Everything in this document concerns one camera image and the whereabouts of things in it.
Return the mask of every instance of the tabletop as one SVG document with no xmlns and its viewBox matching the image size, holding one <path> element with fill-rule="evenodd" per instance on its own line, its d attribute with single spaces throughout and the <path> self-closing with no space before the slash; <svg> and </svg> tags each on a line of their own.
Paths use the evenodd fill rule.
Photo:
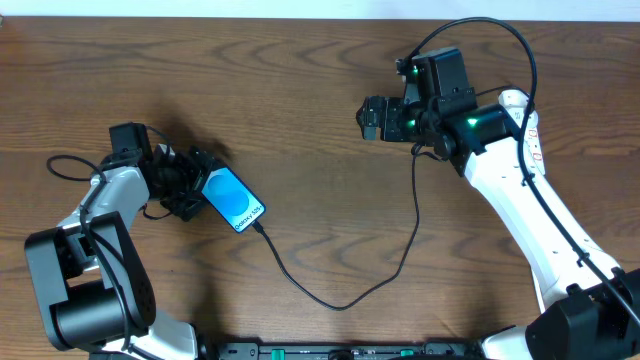
<svg viewBox="0 0 640 360">
<path fill-rule="evenodd" d="M 266 204 L 261 223 L 289 271 L 322 299 L 346 304 L 393 274 L 416 220 L 411 146 L 362 140 L 355 113 L 365 96 L 402 96 L 394 60 L 441 24 L 5 19 L 1 357 L 86 357 L 48 343 L 23 244 L 88 190 L 49 175 L 46 159 L 64 153 L 99 162 L 110 152 L 108 128 L 123 122 L 152 125 L 178 149 L 194 144 L 228 158 Z M 640 25 L 514 25 L 538 64 L 547 178 L 593 239 L 635 269 Z M 429 44 L 445 46 L 461 49 L 476 91 L 530 84 L 524 52 L 498 27 L 466 25 Z M 308 299 L 282 276 L 259 234 L 236 234 L 213 209 L 188 223 L 140 216 L 131 237 L 158 308 L 214 339 L 421 342 L 534 320 L 529 266 L 489 204 L 450 164 L 421 159 L 416 173 L 421 225 L 402 274 L 345 312 Z M 151 204 L 149 212 L 163 209 Z"/>
</svg>

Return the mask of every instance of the blue phone screen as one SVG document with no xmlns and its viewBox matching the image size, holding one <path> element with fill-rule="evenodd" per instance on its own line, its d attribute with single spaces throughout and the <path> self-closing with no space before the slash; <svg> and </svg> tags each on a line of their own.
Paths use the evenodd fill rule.
<svg viewBox="0 0 640 360">
<path fill-rule="evenodd" d="M 212 171 L 202 194 L 235 229 L 244 231 L 264 212 L 264 204 L 229 169 Z"/>
</svg>

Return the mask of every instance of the robotic arm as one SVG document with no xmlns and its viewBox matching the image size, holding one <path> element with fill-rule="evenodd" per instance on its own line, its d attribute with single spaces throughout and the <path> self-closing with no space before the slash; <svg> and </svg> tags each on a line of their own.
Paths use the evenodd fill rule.
<svg viewBox="0 0 640 360">
<path fill-rule="evenodd" d="M 510 328 L 483 339 L 483 354 L 495 359 L 619 359 L 637 354 L 640 329 L 580 261 L 523 180 L 516 140 L 521 131 L 526 132 L 525 164 L 536 188 L 637 312 L 640 271 L 625 274 L 586 234 L 544 178 L 537 113 L 521 129 L 528 96 L 507 90 L 498 104 L 478 107 L 462 54 L 455 48 L 398 64 L 406 83 L 404 97 L 368 97 L 356 115 L 363 138 L 375 140 L 379 129 L 383 141 L 433 147 L 487 199 L 532 268 L 542 315 L 526 328 Z"/>
<path fill-rule="evenodd" d="M 204 180 L 223 164 L 195 147 L 185 155 L 168 144 L 158 145 L 152 154 L 141 124 L 113 127 L 110 135 L 113 154 L 102 162 L 102 174 L 91 177 L 81 205 L 56 228 L 33 234 L 25 243 L 49 341 L 58 350 L 124 351 L 141 359 L 206 356 L 208 345 L 199 346 L 191 325 L 156 312 L 151 283 L 128 230 L 149 200 L 159 200 L 170 213 L 190 220 L 207 204 L 201 194 Z M 100 239 L 100 251 L 124 294 L 124 314 L 107 266 L 82 232 L 85 210 L 85 221 Z M 102 280 L 69 286 L 69 279 L 96 268 Z M 121 350 L 127 337 L 130 345 Z"/>
</svg>

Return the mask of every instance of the green connector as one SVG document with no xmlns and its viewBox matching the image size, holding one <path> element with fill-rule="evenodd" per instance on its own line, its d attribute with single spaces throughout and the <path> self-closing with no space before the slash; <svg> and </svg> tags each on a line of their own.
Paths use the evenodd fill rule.
<svg viewBox="0 0 640 360">
<path fill-rule="evenodd" d="M 271 350 L 271 360 L 284 360 L 284 350 Z"/>
</svg>

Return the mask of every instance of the black cable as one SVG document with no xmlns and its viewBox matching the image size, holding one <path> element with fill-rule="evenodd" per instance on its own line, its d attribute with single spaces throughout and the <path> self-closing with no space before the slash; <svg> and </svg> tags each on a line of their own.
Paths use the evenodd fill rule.
<svg viewBox="0 0 640 360">
<path fill-rule="evenodd" d="M 93 203 L 93 201 L 96 199 L 98 194 L 100 194 L 100 192 L 102 191 L 104 186 L 107 184 L 107 182 L 108 182 L 107 181 L 107 176 L 104 174 L 104 172 L 102 172 L 102 170 L 100 170 L 93 163 L 91 163 L 90 161 L 85 160 L 85 159 L 83 159 L 81 157 L 73 156 L 73 155 L 55 155 L 55 156 L 52 156 L 49 159 L 47 159 L 47 169 L 53 175 L 55 175 L 57 177 L 60 177 L 62 179 L 71 180 L 71 181 L 86 181 L 86 180 L 81 180 L 80 178 L 74 178 L 74 177 L 66 176 L 66 175 L 60 174 L 57 171 L 53 170 L 53 167 L 51 166 L 51 164 L 56 160 L 63 160 L 63 159 L 81 162 L 81 163 L 89 166 L 100 177 L 100 182 L 98 183 L 98 185 L 88 195 L 87 200 L 83 204 L 81 204 L 79 206 L 79 209 L 80 209 L 80 219 L 79 219 L 80 228 L 81 228 L 82 234 L 87 239 L 87 242 L 89 243 L 89 246 L 91 247 L 93 252 L 96 254 L 96 257 L 98 258 L 98 261 L 102 265 L 102 267 L 104 269 L 104 272 L 107 274 L 107 277 L 109 278 L 109 281 L 111 281 L 113 289 L 114 289 L 114 291 L 116 293 L 116 297 L 118 298 L 118 303 L 120 305 L 120 310 L 122 311 L 122 315 L 124 317 L 124 329 L 123 329 L 124 330 L 124 342 L 122 344 L 122 351 L 126 351 L 126 350 L 129 349 L 130 344 L 131 344 L 131 332 L 130 332 L 130 329 L 129 329 L 130 313 L 129 313 L 129 309 L 127 308 L 127 305 L 126 305 L 124 291 L 123 291 L 122 287 L 120 286 L 120 283 L 118 282 L 118 279 L 116 278 L 116 276 L 115 276 L 115 274 L 113 272 L 113 269 L 111 268 L 111 265 L 107 262 L 107 258 L 104 256 L 104 253 L 102 252 L 102 249 L 96 243 L 96 240 L 93 237 L 94 232 L 91 231 L 91 229 L 89 228 L 89 225 L 87 224 L 87 214 L 89 213 L 88 208 L 91 207 L 91 204 Z"/>
<path fill-rule="evenodd" d="M 169 137 L 152 126 L 145 125 L 145 127 L 160 136 L 167 144 L 167 152 L 164 154 L 164 159 L 169 162 L 169 156 L 171 155 L 171 141 L 169 140 Z"/>
<path fill-rule="evenodd" d="M 122 255 L 120 255 L 118 250 L 116 250 L 116 248 L 113 247 L 113 245 L 111 245 L 107 240 L 105 240 L 105 238 L 103 238 L 102 236 L 100 236 L 100 234 L 98 234 L 93 230 L 91 230 L 91 235 L 93 235 L 93 237 L 96 239 L 96 242 L 98 244 L 104 246 L 104 248 L 107 249 L 107 251 L 110 252 L 111 255 L 113 255 L 113 257 L 116 258 L 116 260 L 118 260 L 120 265 L 124 267 L 124 259 L 122 258 Z"/>
<path fill-rule="evenodd" d="M 162 360 L 157 356 L 154 356 L 140 348 L 137 348 L 135 345 L 131 345 L 131 352 L 143 358 L 144 360 Z"/>
<path fill-rule="evenodd" d="M 521 88 L 519 88 L 518 86 L 513 85 L 513 84 L 502 85 L 502 86 L 494 87 L 494 88 L 491 88 L 491 89 L 487 89 L 487 90 L 484 90 L 484 91 L 481 91 L 481 92 L 477 93 L 476 96 L 486 95 L 486 94 L 492 93 L 494 91 L 513 90 L 513 89 L 519 90 L 521 93 L 523 93 L 527 97 L 529 97 L 529 94 L 526 91 L 522 90 Z"/>
<path fill-rule="evenodd" d="M 527 123 L 529 121 L 529 115 L 531 114 L 533 109 L 536 89 L 538 87 L 538 71 L 536 68 L 536 61 L 533 56 L 533 51 L 531 50 L 529 43 L 522 36 L 522 34 L 518 32 L 518 30 L 516 30 L 514 27 L 507 24 L 506 22 L 493 19 L 493 18 L 488 18 L 488 17 L 471 17 L 471 18 L 452 21 L 450 23 L 442 25 L 441 27 L 436 29 L 434 32 L 432 32 L 429 36 L 427 36 L 420 43 L 420 45 L 418 45 L 409 54 L 409 56 L 407 56 L 403 61 L 406 65 L 408 61 L 411 60 L 411 58 L 413 58 L 420 52 L 420 49 L 424 45 L 426 45 L 431 39 L 433 39 L 436 35 L 438 35 L 442 31 L 457 25 L 473 23 L 473 22 L 491 23 L 506 29 L 513 36 L 515 36 L 516 39 L 518 39 L 518 41 L 524 48 L 525 52 L 527 53 L 527 57 L 529 58 L 529 65 L 531 67 L 531 90 L 529 91 L 529 101 L 527 102 L 527 106 L 524 109 L 524 118 L 522 120 L 522 125 L 520 126 L 520 129 L 526 129 Z M 562 225 L 560 220 L 553 213 L 553 210 L 551 210 L 551 208 L 549 207 L 545 199 L 542 197 L 542 194 L 540 194 L 540 191 L 538 190 L 538 188 L 536 187 L 536 184 L 533 181 L 533 174 L 529 173 L 529 171 L 527 170 L 527 165 L 524 159 L 525 133 L 526 133 L 525 131 L 520 131 L 520 134 L 518 136 L 518 164 L 520 165 L 520 170 L 522 171 L 522 175 L 524 176 L 524 182 L 527 183 L 534 197 L 536 198 L 538 203 L 540 203 L 540 206 L 542 207 L 544 212 L 547 214 L 551 222 L 556 226 L 558 231 L 560 231 L 562 236 L 564 236 L 564 238 L 569 243 L 573 251 L 576 254 L 578 254 L 578 259 L 579 259 L 578 263 L 582 262 L 585 265 L 587 265 L 587 267 L 600 279 L 600 281 L 602 281 L 604 286 L 611 292 L 611 294 L 616 298 L 616 300 L 620 303 L 620 305 L 625 309 L 625 311 L 629 314 L 633 322 L 636 323 L 638 327 L 640 327 L 640 318 L 638 318 L 638 315 L 635 313 L 633 308 L 631 308 L 631 306 L 625 300 L 625 298 L 620 294 L 620 292 L 618 292 L 618 290 L 613 286 L 613 284 L 611 284 L 611 281 L 609 280 L 609 278 L 607 278 L 607 276 L 604 273 L 602 273 L 602 271 L 591 261 L 591 259 L 589 259 L 589 253 L 582 250 L 582 248 L 578 245 L 578 243 L 571 237 L 567 229 L 565 229 L 565 227 Z"/>
<path fill-rule="evenodd" d="M 63 160 L 63 159 L 80 161 L 81 163 L 83 163 L 85 165 L 91 164 L 87 160 L 79 158 L 77 156 L 73 156 L 73 155 L 55 155 L 55 156 L 52 156 L 52 157 L 47 159 L 47 170 L 49 170 L 49 172 L 53 176 L 59 177 L 61 179 L 69 180 L 69 181 L 81 181 L 81 182 L 91 181 L 91 178 L 77 178 L 77 177 L 67 176 L 67 175 L 64 175 L 64 174 L 61 174 L 61 173 L 55 171 L 53 169 L 52 163 L 54 161 L 56 161 L 56 160 Z"/>
<path fill-rule="evenodd" d="M 355 304 L 359 303 L 362 299 L 367 297 L 372 292 L 374 292 L 374 291 L 378 290 L 379 288 L 381 288 L 381 287 L 387 285 L 388 283 L 392 282 L 393 280 L 395 280 L 398 277 L 398 275 L 400 275 L 400 272 L 402 271 L 402 268 L 404 267 L 404 262 L 407 259 L 407 255 L 409 254 L 409 250 L 411 249 L 411 245 L 413 244 L 413 240 L 415 239 L 416 233 L 418 232 L 418 227 L 420 227 L 420 208 L 418 206 L 418 196 L 416 195 L 416 158 L 418 158 L 419 156 L 429 156 L 432 159 L 441 161 L 435 155 L 433 155 L 433 154 L 431 154 L 429 152 L 420 153 L 419 152 L 420 148 L 422 148 L 422 146 L 418 145 L 417 151 L 413 152 L 413 150 L 412 150 L 413 159 L 411 161 L 411 188 L 413 189 L 413 202 L 414 202 L 415 207 L 416 207 L 416 224 L 415 224 L 415 226 L 413 228 L 413 232 L 411 233 L 411 236 L 409 237 L 409 242 L 407 243 L 407 247 L 405 248 L 404 253 L 402 254 L 402 260 L 400 260 L 400 264 L 398 265 L 398 270 L 396 270 L 395 274 L 393 274 L 390 278 L 380 282 L 378 285 L 375 285 L 374 287 L 372 287 L 369 290 L 365 291 L 364 293 L 362 293 L 362 295 L 358 296 L 355 300 L 353 300 L 352 302 L 350 302 L 347 305 L 344 305 L 344 306 L 331 305 L 331 304 L 329 304 L 329 303 L 327 303 L 327 302 L 325 302 L 323 300 L 320 300 L 318 297 L 316 297 L 311 292 L 309 292 L 309 290 L 305 289 L 304 286 L 300 285 L 300 283 L 298 283 L 293 278 L 293 276 L 291 276 L 291 274 L 289 274 L 289 272 L 287 271 L 287 268 L 284 266 L 284 263 L 282 262 L 282 259 L 280 258 L 280 255 L 278 254 L 278 250 L 276 250 L 276 247 L 273 245 L 273 242 L 271 242 L 271 239 L 269 238 L 269 236 L 265 232 L 265 230 L 262 227 L 262 225 L 260 225 L 260 223 L 258 221 L 253 223 L 253 228 L 260 235 L 262 235 L 264 237 L 264 239 L 267 241 L 267 245 L 269 245 L 269 248 L 271 249 L 271 252 L 273 253 L 273 256 L 275 257 L 276 262 L 278 263 L 278 266 L 280 267 L 280 270 L 282 271 L 284 276 L 289 281 L 291 281 L 291 283 L 293 285 L 295 285 L 300 291 L 302 291 L 305 295 L 310 297 L 313 301 L 315 301 L 318 304 L 326 307 L 327 309 L 334 310 L 334 311 L 344 311 L 344 310 L 347 310 L 347 309 L 351 308 Z"/>
<path fill-rule="evenodd" d="M 429 126 L 429 129 L 431 129 L 431 131 L 436 131 L 436 124 L 434 123 L 434 121 L 436 121 L 435 117 L 432 116 L 433 115 L 433 105 L 435 105 L 436 101 L 441 98 L 440 96 L 432 96 L 429 101 L 427 101 L 427 125 Z"/>
<path fill-rule="evenodd" d="M 149 204 L 144 204 L 144 206 L 142 207 L 142 216 L 144 216 L 145 218 L 149 219 L 149 220 L 162 220 L 164 218 L 166 218 L 167 216 L 171 216 L 173 213 L 171 211 L 169 211 L 168 213 L 162 215 L 162 216 L 153 216 L 153 215 L 149 215 L 147 214 L 147 207 Z"/>
</svg>

